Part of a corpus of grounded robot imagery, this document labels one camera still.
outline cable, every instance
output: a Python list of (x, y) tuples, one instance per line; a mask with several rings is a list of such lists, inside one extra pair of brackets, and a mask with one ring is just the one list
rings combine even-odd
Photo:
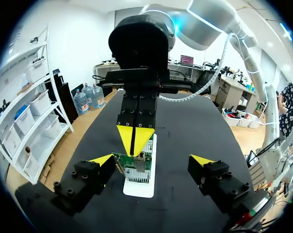
[(275, 217), (274, 219), (272, 219), (272, 220), (270, 220), (270, 221), (268, 221), (268, 222), (264, 222), (264, 223), (262, 223), (262, 225), (266, 225), (266, 224), (268, 224), (268, 223), (271, 223), (271, 222), (273, 222), (273, 221), (275, 221), (277, 218)]
[(251, 229), (236, 229), (236, 230), (231, 230), (230, 232), (245, 232), (245, 233), (258, 233), (255, 230), (251, 230)]
[(99, 76), (99, 75), (94, 74), (94, 75), (93, 75), (93, 79), (96, 79), (96, 80), (105, 80), (105, 77), (102, 77), (102, 76)]
[(171, 99), (171, 98), (167, 98), (167, 97), (164, 97), (164, 96), (161, 96), (161, 95), (160, 95), (160, 99), (165, 100), (165, 101), (169, 101), (169, 102), (184, 102), (184, 101), (190, 100), (190, 99), (198, 96), (200, 93), (202, 93), (204, 90), (206, 90), (209, 86), (211, 86), (211, 84), (218, 77), (218, 75), (219, 75), (219, 73), (221, 71), (221, 67), (222, 67), (222, 64), (223, 64), (223, 61), (224, 61), (224, 58), (225, 58), (225, 54), (226, 54), (226, 51), (227, 51), (228, 43), (229, 43), (229, 40), (231, 39), (231, 37), (233, 35), (234, 35), (233, 33), (228, 34), (227, 39), (225, 41), (224, 48), (223, 48), (223, 53), (222, 53), (222, 57), (221, 57), (221, 61), (220, 61), (219, 67), (216, 70), (216, 72), (213, 74), (212, 78), (201, 89), (199, 89), (194, 94), (191, 94), (190, 96), (185, 97), (185, 98), (181, 98), (181, 99)]
[(183, 73), (180, 72), (180, 71), (177, 71), (177, 70), (171, 70), (170, 72), (176, 72), (176, 73), (182, 74), (182, 76), (184, 77), (184, 80), (188, 80), (188, 78), (185, 76), (185, 74), (183, 74)]

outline white wall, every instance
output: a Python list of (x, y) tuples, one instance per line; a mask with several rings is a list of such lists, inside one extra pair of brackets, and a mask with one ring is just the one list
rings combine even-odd
[[(42, 1), (22, 19), (19, 40), (14, 44), (13, 56), (30, 47), (30, 40), (49, 25), (49, 51), (51, 68), (59, 68), (70, 89), (81, 83), (94, 83), (93, 67), (111, 59), (108, 38), (114, 29), (114, 12), (103, 14), (63, 2)], [(11, 101), (27, 82), (21, 74), (30, 60), (24, 60), (0, 78), (0, 105), (5, 98)]]

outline wooden floor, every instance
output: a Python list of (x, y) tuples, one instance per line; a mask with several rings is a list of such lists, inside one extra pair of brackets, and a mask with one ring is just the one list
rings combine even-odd
[[(114, 93), (106, 97), (106, 102), (114, 96)], [(96, 119), (98, 114), (102, 111), (100, 109), (90, 109), (87, 114), (79, 116), (75, 122), (72, 124), (74, 132), (67, 133), (61, 138), (54, 151), (52, 152), (55, 156), (55, 161), (52, 165), (52, 170), (48, 175), (45, 186), (50, 190), (53, 190), (53, 182), (59, 181), (61, 176), (70, 161), (76, 147), (78, 146), (80, 140), (83, 138), (85, 132)], [(233, 127), (231, 128), (237, 142), (239, 143), (243, 154), (249, 154), (251, 150), (255, 152), (255, 149), (260, 148), (263, 144), (265, 136), (265, 126), (260, 125), (258, 129), (254, 130), (251, 128)], [(15, 169), (10, 166), (7, 175), (7, 187), (9, 191), (13, 194), (14, 191), (27, 180), (24, 179)], [(266, 221), (275, 218), (282, 210), (284, 202), (275, 206), (267, 214)]]

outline white robotic arm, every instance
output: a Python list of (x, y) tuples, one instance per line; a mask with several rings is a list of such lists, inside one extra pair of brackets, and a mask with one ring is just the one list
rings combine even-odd
[[(264, 84), (260, 69), (248, 49), (256, 46), (258, 42), (229, 3), (225, 0), (193, 0), (187, 9), (151, 4), (145, 6), (140, 14), (152, 15), (165, 22), (170, 32), (169, 50), (175, 44), (176, 34), (189, 47), (206, 50), (221, 33), (227, 33), (232, 46), (244, 60), (245, 67), (256, 88), (258, 102), (267, 103), (265, 140), (262, 147), (267, 147), (279, 138), (279, 114), (275, 89), (271, 84)], [(259, 156), (267, 182), (273, 182), (272, 188), (277, 187), (282, 180), (287, 182), (288, 176), (293, 176), (293, 158), (288, 159), (285, 156), (292, 141), (293, 132), (281, 146), (274, 144)], [(291, 160), (291, 162), (286, 165), (284, 164), (286, 160)]]

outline floral shirt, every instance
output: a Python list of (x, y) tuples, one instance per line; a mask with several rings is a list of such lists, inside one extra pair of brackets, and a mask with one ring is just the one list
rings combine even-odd
[(287, 137), (293, 128), (293, 83), (289, 83), (282, 91), (283, 101), (287, 105), (287, 113), (280, 116), (280, 130)]

